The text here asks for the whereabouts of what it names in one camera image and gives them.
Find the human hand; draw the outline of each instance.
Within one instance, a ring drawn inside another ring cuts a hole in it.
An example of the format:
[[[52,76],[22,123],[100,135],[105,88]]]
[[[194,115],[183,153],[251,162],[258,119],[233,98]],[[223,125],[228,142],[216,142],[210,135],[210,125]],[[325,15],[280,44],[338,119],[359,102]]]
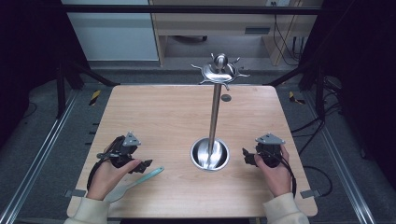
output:
[[[120,168],[114,167],[110,160],[102,162],[93,176],[86,197],[102,201],[107,194],[117,186],[120,180],[122,180],[128,172],[138,166],[140,162],[141,160],[129,161]]]
[[[283,145],[280,145],[280,148],[283,158],[289,162],[289,152]],[[254,155],[254,161],[262,170],[268,188],[274,197],[291,192],[291,175],[285,165],[280,163],[277,167],[271,168],[264,163],[262,157],[258,154]]]

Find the metal pole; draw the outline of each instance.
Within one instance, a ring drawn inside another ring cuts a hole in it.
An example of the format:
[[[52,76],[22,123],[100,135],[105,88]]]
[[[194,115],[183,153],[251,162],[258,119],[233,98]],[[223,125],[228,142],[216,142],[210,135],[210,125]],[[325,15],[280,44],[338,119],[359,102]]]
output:
[[[213,145],[215,144],[215,134],[216,134],[216,126],[218,123],[220,95],[221,95],[221,84],[215,83],[215,89],[213,91],[212,117],[210,120],[209,143],[207,147],[209,161],[210,161],[210,155],[212,155],[213,152]]]

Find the handheld controller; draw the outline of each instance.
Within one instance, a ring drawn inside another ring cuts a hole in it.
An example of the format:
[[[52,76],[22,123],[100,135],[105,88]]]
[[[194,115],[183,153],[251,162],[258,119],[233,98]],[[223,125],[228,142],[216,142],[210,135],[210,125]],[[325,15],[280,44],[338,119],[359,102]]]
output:
[[[258,142],[258,145],[255,147],[256,152],[262,157],[264,163],[271,168],[277,167],[282,160],[280,145],[285,144],[285,141],[268,133],[256,138],[256,142]],[[242,148],[242,151],[245,156],[245,163],[257,166],[254,161],[254,153],[249,153],[244,148]]]
[[[91,172],[90,176],[88,178],[88,184],[87,184],[87,189],[90,189],[90,185],[93,179],[93,176],[96,172],[96,170],[99,168],[99,166],[102,164],[102,162],[110,160],[111,163],[113,164],[114,167],[120,168],[124,166],[126,163],[129,161],[134,160],[132,157],[132,154],[137,150],[137,146],[140,146],[141,143],[139,140],[137,140],[134,135],[131,132],[128,132],[126,136],[122,135],[117,137],[107,148],[106,152],[104,153],[98,153],[96,155],[96,158],[100,159],[99,162],[97,162]],[[149,161],[142,161],[139,163],[138,166],[136,166],[133,170],[128,172],[129,174],[136,172],[136,173],[141,173],[143,174],[152,163],[152,160]]]

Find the sleeve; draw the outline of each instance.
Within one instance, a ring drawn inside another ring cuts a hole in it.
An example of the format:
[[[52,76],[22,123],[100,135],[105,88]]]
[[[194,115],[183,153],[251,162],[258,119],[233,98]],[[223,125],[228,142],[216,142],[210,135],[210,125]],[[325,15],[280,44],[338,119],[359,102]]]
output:
[[[263,206],[268,224],[309,223],[308,217],[298,209],[292,193],[280,195]]]
[[[78,210],[64,224],[107,224],[110,203],[81,198]]]

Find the metal base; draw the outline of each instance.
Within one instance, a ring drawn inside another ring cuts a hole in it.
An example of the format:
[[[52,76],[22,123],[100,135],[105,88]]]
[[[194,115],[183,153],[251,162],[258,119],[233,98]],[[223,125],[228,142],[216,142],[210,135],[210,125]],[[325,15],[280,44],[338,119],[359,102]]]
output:
[[[208,155],[208,146],[209,138],[201,138],[192,145],[192,163],[205,171],[218,171],[224,168],[230,159],[230,151],[225,143],[216,138],[210,158]]]

